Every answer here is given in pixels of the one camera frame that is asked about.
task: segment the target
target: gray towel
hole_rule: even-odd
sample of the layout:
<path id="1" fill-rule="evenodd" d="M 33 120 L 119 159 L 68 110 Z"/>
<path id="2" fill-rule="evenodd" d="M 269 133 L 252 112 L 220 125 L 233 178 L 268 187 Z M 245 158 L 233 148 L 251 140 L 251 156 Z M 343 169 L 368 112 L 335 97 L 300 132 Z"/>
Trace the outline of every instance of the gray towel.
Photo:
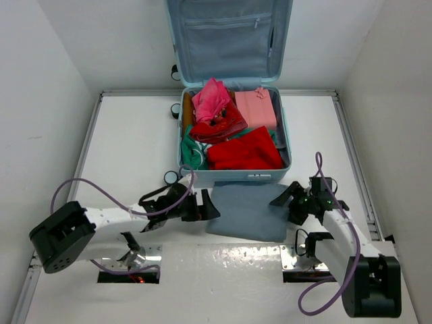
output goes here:
<path id="1" fill-rule="evenodd" d="M 221 217 L 208 222 L 210 234 L 264 242 L 283 242 L 288 208 L 269 206 L 285 191 L 281 184 L 216 182 L 211 201 Z"/>

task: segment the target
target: open suitcase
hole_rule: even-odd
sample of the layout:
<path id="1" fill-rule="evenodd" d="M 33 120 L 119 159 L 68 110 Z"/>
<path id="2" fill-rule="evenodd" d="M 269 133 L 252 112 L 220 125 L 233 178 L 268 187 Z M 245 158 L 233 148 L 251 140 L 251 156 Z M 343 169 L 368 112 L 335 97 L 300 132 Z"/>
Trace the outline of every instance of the open suitcase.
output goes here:
<path id="1" fill-rule="evenodd" d="M 182 103 L 214 77 L 232 91 L 269 90 L 276 116 L 282 169 L 198 170 L 202 181 L 282 179 L 291 148 L 278 89 L 292 0 L 165 0 L 178 70 L 185 89 L 178 124 L 178 165 L 182 163 Z"/>

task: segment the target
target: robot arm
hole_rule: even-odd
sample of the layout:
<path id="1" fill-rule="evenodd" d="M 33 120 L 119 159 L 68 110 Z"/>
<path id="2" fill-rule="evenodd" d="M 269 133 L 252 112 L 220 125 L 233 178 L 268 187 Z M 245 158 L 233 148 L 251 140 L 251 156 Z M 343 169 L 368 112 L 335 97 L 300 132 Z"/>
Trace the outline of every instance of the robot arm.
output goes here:
<path id="1" fill-rule="evenodd" d="M 301 226 L 311 214 L 328 231 L 309 233 L 305 254 L 300 257 L 325 263 L 336 281 L 346 286 L 342 302 L 350 317 L 399 317 L 402 308 L 399 262 L 393 256 L 383 255 L 366 239 L 351 218 L 347 204 L 339 200 L 348 218 L 342 216 L 324 181 L 331 189 L 331 178 L 311 177 L 310 191 L 293 182 L 270 205 L 283 206 L 289 201 L 288 221 Z M 360 242 L 357 263 L 352 229 Z M 352 267 L 354 274 L 349 277 Z"/>
<path id="2" fill-rule="evenodd" d="M 175 208 L 152 217 L 176 203 L 187 191 L 190 178 L 143 196 L 129 210 L 121 208 L 84 208 L 78 201 L 66 203 L 30 232 L 36 252 L 46 273 L 56 273 L 78 260 L 108 258 L 127 267 L 139 258 L 139 244 L 133 233 L 157 230 L 169 219 L 206 221 L 220 216 L 207 189 L 191 192 Z"/>

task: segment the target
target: white table surface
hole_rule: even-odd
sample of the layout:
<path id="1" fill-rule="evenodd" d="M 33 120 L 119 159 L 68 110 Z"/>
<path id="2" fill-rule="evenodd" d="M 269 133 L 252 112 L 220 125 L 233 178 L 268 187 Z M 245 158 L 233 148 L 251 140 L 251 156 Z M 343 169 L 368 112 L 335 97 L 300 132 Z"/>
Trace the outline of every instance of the white table surface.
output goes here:
<path id="1" fill-rule="evenodd" d="M 163 185 L 163 174 L 176 169 L 176 123 L 169 108 L 179 97 L 103 97 L 81 176 L 96 182 L 120 201 L 135 203 Z M 281 181 L 307 185 L 315 152 L 323 170 L 339 184 L 362 232 L 370 238 L 365 211 L 349 162 L 331 97 L 282 98 L 293 163 Z M 76 200 L 87 207 L 112 207 L 96 190 L 80 184 Z M 319 228 L 309 217 L 306 229 Z M 290 227 L 287 243 L 293 243 Z M 402 317 L 396 320 L 350 319 L 339 300 L 327 312 L 307 318 L 297 298 L 307 284 L 282 283 L 279 248 L 249 240 L 205 233 L 205 222 L 168 221 L 139 242 L 163 243 L 161 283 L 97 283 L 88 262 L 39 278 L 26 323 L 415 323 L 406 287 Z M 394 253 L 391 244 L 380 248 Z M 305 299 L 319 307 L 337 290 L 329 283 Z"/>
<path id="2" fill-rule="evenodd" d="M 82 177 L 92 180 L 126 204 L 164 185 L 163 175 L 177 170 L 177 121 L 169 108 L 178 97 L 104 97 L 88 148 Z M 292 145 L 292 166 L 283 184 L 298 180 L 308 185 L 315 174 L 315 152 L 323 154 L 323 170 L 339 184 L 337 197 L 350 206 L 359 228 L 370 238 L 365 210 L 354 179 L 348 153 L 331 97 L 282 98 Z M 114 207 L 111 201 L 87 184 L 79 184 L 76 200 L 87 207 Z M 205 222 L 168 221 L 157 231 L 140 234 L 147 243 L 253 242 L 205 233 Z M 305 228 L 321 226 L 309 217 Z M 287 242 L 294 242 L 289 226 Z"/>

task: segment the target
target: red folded clothing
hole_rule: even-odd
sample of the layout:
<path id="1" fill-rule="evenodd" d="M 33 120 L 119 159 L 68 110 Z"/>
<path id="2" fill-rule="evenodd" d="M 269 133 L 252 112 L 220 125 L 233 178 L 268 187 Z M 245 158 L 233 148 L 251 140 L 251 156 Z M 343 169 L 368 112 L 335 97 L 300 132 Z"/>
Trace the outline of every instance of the red folded clothing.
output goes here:
<path id="1" fill-rule="evenodd" d="M 207 151 L 210 170 L 281 169 L 284 164 L 265 127 L 241 138 L 213 145 Z"/>
<path id="2" fill-rule="evenodd" d="M 241 132 L 247 125 L 242 114 L 231 99 L 221 115 L 213 120 L 213 123 L 203 121 L 197 123 L 190 130 L 189 135 L 194 140 L 203 143 L 217 144 Z"/>

